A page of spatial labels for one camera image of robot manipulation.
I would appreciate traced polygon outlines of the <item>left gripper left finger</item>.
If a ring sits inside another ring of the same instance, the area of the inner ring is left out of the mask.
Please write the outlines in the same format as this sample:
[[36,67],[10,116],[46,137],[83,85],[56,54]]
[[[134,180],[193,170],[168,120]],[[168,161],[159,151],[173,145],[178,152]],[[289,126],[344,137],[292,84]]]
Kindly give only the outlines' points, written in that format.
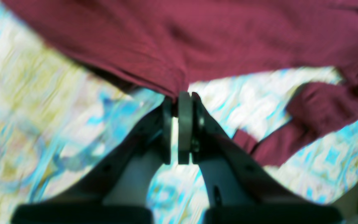
[[76,184],[41,203],[23,204],[13,224],[152,224],[150,182],[171,163],[172,101],[164,101]]

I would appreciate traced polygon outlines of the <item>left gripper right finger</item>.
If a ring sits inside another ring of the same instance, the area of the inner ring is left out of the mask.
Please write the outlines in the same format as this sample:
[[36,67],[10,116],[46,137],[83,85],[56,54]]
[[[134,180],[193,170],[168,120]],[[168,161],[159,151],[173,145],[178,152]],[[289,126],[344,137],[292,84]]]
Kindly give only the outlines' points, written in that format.
[[204,108],[197,93],[178,97],[178,163],[197,164],[210,208],[205,224],[342,224],[332,206],[287,190],[237,146]]

